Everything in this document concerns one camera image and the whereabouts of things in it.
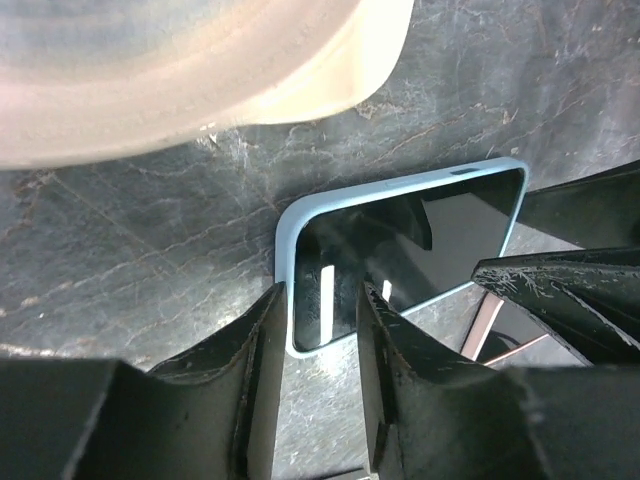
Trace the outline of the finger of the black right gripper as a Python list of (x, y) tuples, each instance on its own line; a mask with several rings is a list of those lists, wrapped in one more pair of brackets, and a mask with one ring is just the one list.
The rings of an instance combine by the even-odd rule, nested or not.
[(519, 222), (583, 249), (639, 245), (639, 162), (529, 192)]
[(472, 280), (526, 312), (588, 365), (639, 364), (639, 249), (480, 261)]

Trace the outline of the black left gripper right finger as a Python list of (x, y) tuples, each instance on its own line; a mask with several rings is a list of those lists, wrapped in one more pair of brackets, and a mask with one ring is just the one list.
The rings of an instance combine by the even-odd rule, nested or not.
[(494, 370), (397, 313), (370, 284), (357, 344), (371, 470), (382, 479), (635, 479), (635, 367)]

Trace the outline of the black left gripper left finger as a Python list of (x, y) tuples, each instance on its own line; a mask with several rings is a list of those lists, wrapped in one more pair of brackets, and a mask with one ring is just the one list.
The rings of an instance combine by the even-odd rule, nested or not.
[(1, 362), (5, 479), (267, 479), (286, 288), (142, 371), (119, 359)]

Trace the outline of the pink phone case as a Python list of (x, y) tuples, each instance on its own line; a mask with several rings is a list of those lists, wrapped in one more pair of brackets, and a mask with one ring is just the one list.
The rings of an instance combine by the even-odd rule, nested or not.
[[(471, 361), (476, 361), (478, 356), (486, 342), (486, 339), (491, 331), (495, 320), (504, 305), (504, 301), (499, 297), (486, 293), (483, 300), (480, 303), (479, 309), (474, 317), (474, 321), (469, 329), (464, 344), (461, 348), (461, 355)], [(486, 362), (485, 366), (493, 366), (504, 360), (519, 354), (520, 352), (536, 345), (542, 340), (549, 337), (548, 333), (542, 334), (532, 340), (517, 346), (506, 353), (498, 355)]]

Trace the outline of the light blue phone case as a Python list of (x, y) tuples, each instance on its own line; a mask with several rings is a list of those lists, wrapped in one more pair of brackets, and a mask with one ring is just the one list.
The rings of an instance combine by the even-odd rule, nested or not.
[[(489, 160), (472, 162), (466, 165), (458, 165), (454, 167), (442, 168), (439, 170), (431, 170), (422, 173), (411, 174), (396, 178), (388, 178), (360, 185), (339, 188), (335, 190), (325, 191), (316, 194), (304, 196), (293, 202), (282, 214), (276, 229), (275, 235), (275, 278), (277, 281), (285, 284), (287, 289), (287, 352), (296, 358), (309, 358), (317, 355), (320, 351), (327, 349), (333, 345), (343, 343), (351, 333), (333, 343), (324, 345), (312, 352), (299, 352), (293, 345), (293, 280), (294, 280), (294, 261), (296, 239), (301, 229), (315, 216), (334, 211), (349, 206), (359, 205), (361, 203), (372, 202), (386, 199), (394, 195), (402, 195), (416, 192), (421, 189), (438, 187), (447, 185), (457, 180), (468, 180), (481, 174), (491, 174), (502, 172), (510, 169), (521, 168), (525, 172), (525, 183), (521, 193), (521, 197), (512, 217), (512, 225), (509, 229), (508, 236), (501, 252), (505, 252), (508, 239), (512, 233), (518, 213), (522, 206), (524, 195), (529, 181), (528, 166), (517, 159), (511, 157), (498, 157)], [(471, 277), (468, 283), (463, 284), (448, 293), (433, 299), (430, 302), (416, 306), (412, 309), (400, 312), (402, 314), (411, 314), (417, 312), (424, 307), (439, 301), (451, 294), (454, 294), (471, 283)]]

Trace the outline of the blue-edged black phone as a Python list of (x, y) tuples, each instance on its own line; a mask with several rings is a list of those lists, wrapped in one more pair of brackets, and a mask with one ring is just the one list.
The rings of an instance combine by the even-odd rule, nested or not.
[(477, 361), (494, 369), (585, 366), (529, 316), (508, 303), (499, 310)]

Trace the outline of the green-edged black phone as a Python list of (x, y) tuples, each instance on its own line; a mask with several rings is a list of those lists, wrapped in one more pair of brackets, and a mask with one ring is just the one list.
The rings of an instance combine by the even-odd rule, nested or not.
[(469, 282), (499, 256), (518, 206), (521, 168), (337, 209), (296, 239), (293, 345), (312, 352), (356, 329), (361, 283), (398, 312)]

